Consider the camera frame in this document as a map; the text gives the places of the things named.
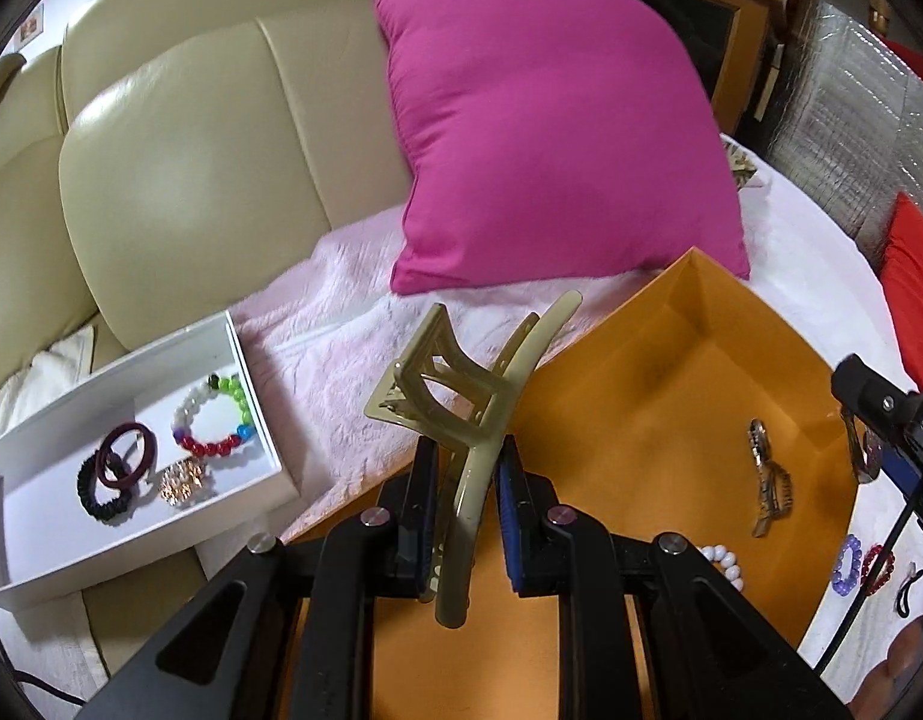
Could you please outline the person's right hand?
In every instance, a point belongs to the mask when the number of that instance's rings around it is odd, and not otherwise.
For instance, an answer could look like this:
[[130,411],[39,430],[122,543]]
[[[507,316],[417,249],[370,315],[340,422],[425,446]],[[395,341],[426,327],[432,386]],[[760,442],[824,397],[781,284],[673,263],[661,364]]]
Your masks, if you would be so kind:
[[883,718],[900,699],[903,686],[911,681],[914,668],[923,660],[923,614],[909,622],[894,637],[888,655],[871,670],[847,708],[854,718]]

